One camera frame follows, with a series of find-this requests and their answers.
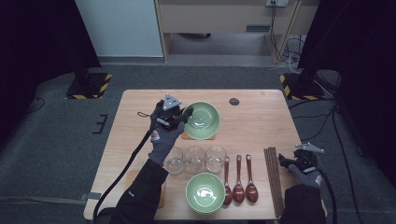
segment glass cup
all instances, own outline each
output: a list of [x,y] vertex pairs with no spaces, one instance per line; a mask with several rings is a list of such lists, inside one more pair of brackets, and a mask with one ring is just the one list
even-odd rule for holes
[[189,147],[184,151],[183,159],[187,170],[192,174],[198,174],[205,165],[205,151],[201,147]]
[[223,147],[212,146],[206,150],[205,162],[206,168],[211,173],[218,173],[224,166],[227,152]]
[[172,147],[164,163],[169,174],[180,174],[183,171],[183,151],[179,147]]

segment black stand base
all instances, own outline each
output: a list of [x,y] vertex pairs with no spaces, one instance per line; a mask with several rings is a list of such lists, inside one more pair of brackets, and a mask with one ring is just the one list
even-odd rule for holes
[[105,94],[111,75],[107,73],[90,73],[92,76],[92,84],[84,87],[75,77],[69,90],[66,93],[67,99],[94,99],[101,98]]
[[298,74],[286,73],[279,78],[289,100],[319,100],[324,98],[322,88],[316,83],[312,83],[306,91],[299,92],[297,87]]

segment glove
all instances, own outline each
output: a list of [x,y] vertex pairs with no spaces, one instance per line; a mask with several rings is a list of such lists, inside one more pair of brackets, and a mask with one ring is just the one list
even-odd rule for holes
[[322,176],[319,171],[315,170],[305,175],[294,164],[289,165],[289,170],[297,177],[297,182],[299,184],[305,184],[306,186],[320,189]]
[[183,122],[180,122],[177,126],[177,129],[171,132],[166,131],[162,125],[158,126],[151,133],[150,142],[153,145],[153,149],[148,154],[148,157],[152,161],[163,166],[163,161],[171,151],[172,147],[175,145],[178,136],[183,132],[184,132]]

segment power outlet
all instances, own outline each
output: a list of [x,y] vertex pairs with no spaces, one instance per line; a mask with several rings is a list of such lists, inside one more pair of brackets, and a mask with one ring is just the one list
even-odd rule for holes
[[289,3],[289,0],[267,0],[267,6],[272,7],[286,7]]

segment green bowl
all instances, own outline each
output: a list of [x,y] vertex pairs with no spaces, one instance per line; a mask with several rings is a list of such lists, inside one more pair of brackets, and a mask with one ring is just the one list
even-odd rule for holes
[[190,179],[186,199],[190,208],[199,214],[212,214],[221,208],[225,188],[221,180],[210,173],[200,173]]
[[220,126],[218,110],[207,102],[195,102],[188,105],[184,110],[192,108],[192,115],[184,127],[184,132],[196,140],[205,140],[213,136]]

